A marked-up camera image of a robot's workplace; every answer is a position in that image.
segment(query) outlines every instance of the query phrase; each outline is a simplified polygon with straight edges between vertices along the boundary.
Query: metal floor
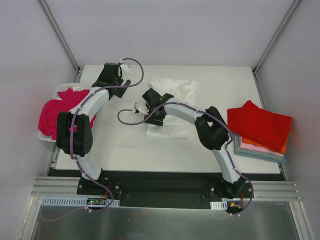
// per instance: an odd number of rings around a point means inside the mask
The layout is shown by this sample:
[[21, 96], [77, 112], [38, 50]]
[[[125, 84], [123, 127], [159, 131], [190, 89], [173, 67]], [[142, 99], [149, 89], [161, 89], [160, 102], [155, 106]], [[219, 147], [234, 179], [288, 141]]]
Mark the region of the metal floor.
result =
[[[73, 210], [42, 206], [46, 219]], [[252, 202], [241, 214], [220, 210], [113, 207], [101, 213], [79, 210], [61, 220], [37, 220], [34, 240], [295, 240], [299, 239], [288, 202]]]

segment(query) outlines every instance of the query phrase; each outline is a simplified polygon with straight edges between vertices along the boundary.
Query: white table surface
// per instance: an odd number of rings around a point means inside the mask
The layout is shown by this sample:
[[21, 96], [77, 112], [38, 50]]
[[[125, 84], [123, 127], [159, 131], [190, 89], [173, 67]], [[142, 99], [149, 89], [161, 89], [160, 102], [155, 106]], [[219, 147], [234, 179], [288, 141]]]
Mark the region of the white table surface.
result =
[[[123, 125], [118, 122], [117, 113], [121, 109], [132, 109], [135, 102], [142, 100], [142, 94], [150, 88], [149, 80], [152, 76], [158, 76], [197, 81], [199, 87], [195, 105], [203, 108], [214, 106], [227, 121], [227, 109], [241, 107], [247, 100], [261, 107], [250, 67], [145, 65], [143, 68], [143, 82], [129, 88], [121, 99], [112, 97], [97, 114], [91, 151], [98, 164], [103, 170], [110, 171], [221, 172], [215, 156], [201, 145], [195, 127], [191, 128], [188, 140], [149, 137], [146, 136], [146, 124]], [[80, 82], [91, 86], [102, 69], [103, 65], [86, 65]], [[133, 65], [124, 76], [132, 83], [137, 82], [141, 76], [139, 66]], [[141, 121], [143, 115], [128, 112], [123, 113], [121, 118], [134, 123]], [[230, 152], [243, 173], [280, 172], [277, 163], [234, 155], [231, 145]], [[70, 155], [60, 151], [56, 169], [78, 168]]]

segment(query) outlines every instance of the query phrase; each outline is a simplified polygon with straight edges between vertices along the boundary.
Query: red cloth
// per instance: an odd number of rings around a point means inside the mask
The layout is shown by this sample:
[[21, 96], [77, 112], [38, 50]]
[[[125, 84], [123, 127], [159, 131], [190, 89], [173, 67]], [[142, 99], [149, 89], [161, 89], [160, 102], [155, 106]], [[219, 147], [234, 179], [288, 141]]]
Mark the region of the red cloth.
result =
[[227, 115], [232, 132], [276, 152], [283, 148], [292, 122], [292, 117], [261, 109], [250, 100], [242, 107], [228, 109]]
[[[69, 112], [77, 106], [90, 92], [88, 89], [73, 91], [68, 88], [67, 91], [59, 91], [58, 96], [62, 100], [52, 99], [48, 101], [41, 112], [38, 129], [45, 136], [52, 136], [53, 140], [57, 139], [57, 118], [60, 112]], [[96, 116], [91, 120], [91, 128], [94, 125]]]

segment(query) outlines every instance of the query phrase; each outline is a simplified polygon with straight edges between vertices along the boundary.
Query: white wall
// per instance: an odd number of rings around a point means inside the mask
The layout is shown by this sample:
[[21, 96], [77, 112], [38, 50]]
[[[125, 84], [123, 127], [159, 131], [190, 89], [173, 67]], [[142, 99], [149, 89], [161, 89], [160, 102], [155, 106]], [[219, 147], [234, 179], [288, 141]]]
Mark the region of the white wall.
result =
[[320, 1], [304, 0], [258, 73], [268, 110], [293, 116], [288, 179], [320, 239]]
[[37, 138], [43, 105], [75, 77], [36, 0], [0, 3], [0, 239], [16, 239], [52, 144]]
[[81, 66], [254, 67], [292, 0], [47, 0]]

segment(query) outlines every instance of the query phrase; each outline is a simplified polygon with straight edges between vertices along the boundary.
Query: robotic arm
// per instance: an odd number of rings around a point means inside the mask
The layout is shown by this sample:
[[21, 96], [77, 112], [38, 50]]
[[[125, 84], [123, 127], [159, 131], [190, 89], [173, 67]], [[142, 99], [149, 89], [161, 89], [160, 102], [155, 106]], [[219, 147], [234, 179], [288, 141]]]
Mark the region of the robotic arm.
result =
[[131, 81], [127, 80], [123, 88], [121, 86], [124, 80], [122, 79], [122, 70], [120, 64], [106, 63], [98, 77], [97, 81], [92, 85], [88, 95], [69, 112], [60, 112], [57, 118], [57, 138], [56, 145], [66, 154], [70, 152], [70, 135], [71, 125], [74, 115], [75, 121], [73, 133], [73, 153], [81, 168], [83, 169], [82, 177], [89, 180], [86, 176], [90, 176], [94, 180], [98, 180], [102, 169], [97, 164], [96, 159], [90, 154], [93, 145], [93, 135], [90, 122], [96, 115], [98, 110], [107, 103], [113, 96], [121, 98]]
[[226, 145], [230, 137], [219, 111], [213, 106], [208, 109], [195, 108], [180, 102], [171, 94], [161, 96], [152, 88], [146, 91], [142, 98], [146, 101], [147, 107], [145, 123], [163, 126], [165, 116], [171, 115], [195, 126], [200, 142], [212, 151], [221, 168], [222, 182], [215, 188], [216, 193], [232, 199], [246, 180], [240, 175], [241, 171], [227, 151]]

